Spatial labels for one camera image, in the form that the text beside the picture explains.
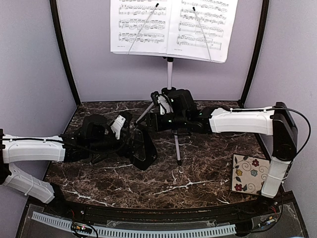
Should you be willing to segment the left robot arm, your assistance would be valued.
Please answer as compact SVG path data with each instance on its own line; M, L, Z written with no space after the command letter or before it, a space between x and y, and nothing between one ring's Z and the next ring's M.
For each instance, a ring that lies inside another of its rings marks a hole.
M120 113L111 123L102 115L84 117L82 126L72 134L51 137L19 137L0 134L0 183L49 204L59 216L70 206L59 197L58 187L18 168L22 161L73 163L94 155L110 155L122 150L129 138L130 113Z

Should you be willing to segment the sheet music page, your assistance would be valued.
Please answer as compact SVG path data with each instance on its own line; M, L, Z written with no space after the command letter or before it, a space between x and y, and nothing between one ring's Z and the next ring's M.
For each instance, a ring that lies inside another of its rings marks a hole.
M110 51L156 55L167 52L172 1L112 0Z
M173 0L167 54L225 63L237 0Z

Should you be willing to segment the white music stand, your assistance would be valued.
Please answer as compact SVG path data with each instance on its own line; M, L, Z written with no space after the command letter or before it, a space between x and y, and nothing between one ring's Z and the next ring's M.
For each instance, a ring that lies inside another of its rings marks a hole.
M151 94L152 107L136 121L135 137L127 149L131 163L146 170L157 158L147 132L185 129L211 134L222 109L199 110L186 89L172 86L175 58L224 63L236 16L235 0L112 0L110 50L115 54L163 57L167 86Z

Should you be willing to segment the black metronome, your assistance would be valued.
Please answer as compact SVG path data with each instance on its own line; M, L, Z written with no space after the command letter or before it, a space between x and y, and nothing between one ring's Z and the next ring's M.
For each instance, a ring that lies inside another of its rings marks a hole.
M130 162L142 171L147 170L156 160L158 153L145 126L136 127L131 145Z

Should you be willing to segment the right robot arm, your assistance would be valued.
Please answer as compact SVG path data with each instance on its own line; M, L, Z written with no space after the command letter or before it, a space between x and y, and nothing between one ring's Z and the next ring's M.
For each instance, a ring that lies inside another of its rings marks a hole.
M283 102L257 109L202 108L198 110L189 90L168 94L152 93L153 105L159 112L147 113L146 125L155 131L186 129L199 134L225 132L257 133L273 137L273 152L268 176L261 188L262 197L253 203L253 211L263 215L286 178L291 165L302 151L297 146L298 128Z

